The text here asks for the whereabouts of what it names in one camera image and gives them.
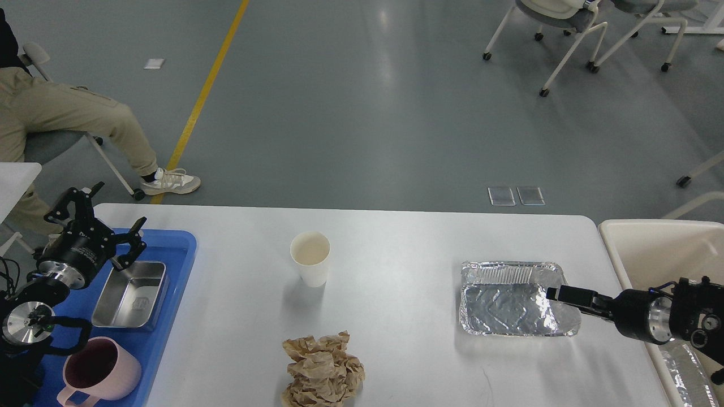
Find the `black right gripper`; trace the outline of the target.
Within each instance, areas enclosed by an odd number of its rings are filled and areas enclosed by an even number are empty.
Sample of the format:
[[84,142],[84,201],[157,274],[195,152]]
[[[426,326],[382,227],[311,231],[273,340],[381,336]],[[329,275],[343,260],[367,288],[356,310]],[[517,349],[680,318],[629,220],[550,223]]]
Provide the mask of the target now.
[[673,300],[658,293],[626,289],[612,299],[592,289],[561,285],[559,288],[546,289],[546,299],[559,301],[579,309],[582,314],[614,323],[618,332],[625,337],[655,345],[664,345],[673,339],[669,325]]

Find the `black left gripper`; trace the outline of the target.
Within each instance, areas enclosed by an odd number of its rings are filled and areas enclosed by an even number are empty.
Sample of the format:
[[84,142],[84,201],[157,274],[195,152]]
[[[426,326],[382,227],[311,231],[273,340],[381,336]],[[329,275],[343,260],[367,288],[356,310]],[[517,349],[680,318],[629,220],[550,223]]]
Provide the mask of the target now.
[[[69,188],[44,215],[45,222],[62,225],[64,232],[39,258],[37,266],[42,276],[69,289],[84,289],[106,261],[111,260],[117,271],[126,270],[147,248],[141,230],[147,217],[140,217],[128,232],[121,234],[115,234],[95,217],[92,198],[104,185],[98,182],[92,188]],[[125,243],[129,251],[117,256],[116,248]]]

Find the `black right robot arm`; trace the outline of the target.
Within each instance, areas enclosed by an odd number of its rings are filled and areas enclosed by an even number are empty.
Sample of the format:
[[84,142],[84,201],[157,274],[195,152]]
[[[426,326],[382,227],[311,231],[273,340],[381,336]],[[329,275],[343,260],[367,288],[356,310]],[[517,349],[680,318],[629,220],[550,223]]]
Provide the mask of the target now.
[[722,285],[708,276],[688,278],[647,289],[624,289],[615,298],[592,289],[562,284],[546,289],[546,299],[613,322],[625,337],[664,345],[684,340],[718,364],[723,364]]

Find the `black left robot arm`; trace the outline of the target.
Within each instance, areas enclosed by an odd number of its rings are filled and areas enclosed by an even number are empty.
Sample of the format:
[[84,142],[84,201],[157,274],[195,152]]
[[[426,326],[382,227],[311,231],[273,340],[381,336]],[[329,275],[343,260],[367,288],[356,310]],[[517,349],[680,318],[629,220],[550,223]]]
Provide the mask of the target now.
[[116,233],[94,215],[92,198],[103,187],[67,189],[44,220],[62,225],[62,234],[36,262],[37,275],[2,298],[2,405],[29,404],[43,384],[36,373],[46,355],[70,356],[87,344],[87,319],[55,314],[73,289],[87,288],[107,261],[125,270],[146,248],[145,217],[128,232]]

